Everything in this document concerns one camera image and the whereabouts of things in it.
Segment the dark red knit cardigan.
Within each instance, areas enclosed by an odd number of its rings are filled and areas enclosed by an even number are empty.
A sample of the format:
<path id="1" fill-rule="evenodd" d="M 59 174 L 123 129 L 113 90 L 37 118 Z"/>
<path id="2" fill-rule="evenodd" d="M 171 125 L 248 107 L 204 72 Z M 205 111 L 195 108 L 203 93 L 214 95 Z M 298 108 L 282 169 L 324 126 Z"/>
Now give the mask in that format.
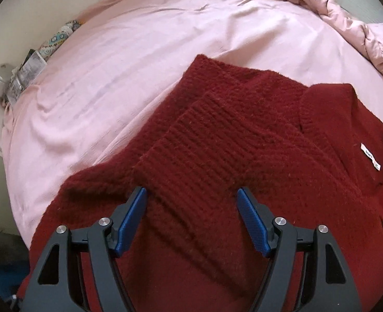
<path id="1" fill-rule="evenodd" d="M 294 225 L 327 225 L 364 311 L 383 296 L 383 123 L 344 84 L 301 83 L 199 55 L 140 132 L 61 186 L 31 241 L 84 228 L 137 186 L 146 213 L 117 266 L 137 311 L 247 311 L 266 271 L 237 191 Z"/>

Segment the pink bed sheet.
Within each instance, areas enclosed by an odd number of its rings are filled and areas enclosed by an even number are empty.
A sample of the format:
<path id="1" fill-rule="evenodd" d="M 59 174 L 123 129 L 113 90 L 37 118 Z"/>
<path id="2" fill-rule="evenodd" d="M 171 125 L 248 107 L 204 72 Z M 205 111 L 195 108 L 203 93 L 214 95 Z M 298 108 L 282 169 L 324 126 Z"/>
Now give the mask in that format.
<path id="1" fill-rule="evenodd" d="M 277 0 L 96 6 L 5 110 L 12 214 L 30 244 L 64 180 L 127 145 L 198 54 L 307 86 L 349 83 L 383 122 L 383 76 L 314 12 Z"/>

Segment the patterned cloth at bedside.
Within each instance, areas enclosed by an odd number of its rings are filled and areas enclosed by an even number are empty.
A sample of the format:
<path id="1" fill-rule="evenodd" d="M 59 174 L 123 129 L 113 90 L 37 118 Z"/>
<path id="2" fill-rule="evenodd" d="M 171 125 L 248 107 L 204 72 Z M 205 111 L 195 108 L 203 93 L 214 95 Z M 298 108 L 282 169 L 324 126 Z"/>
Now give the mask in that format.
<path id="1" fill-rule="evenodd" d="M 45 61 L 48 61 L 60 46 L 81 26 L 82 24 L 76 20 L 67 22 L 50 39 L 46 40 L 37 51 Z"/>

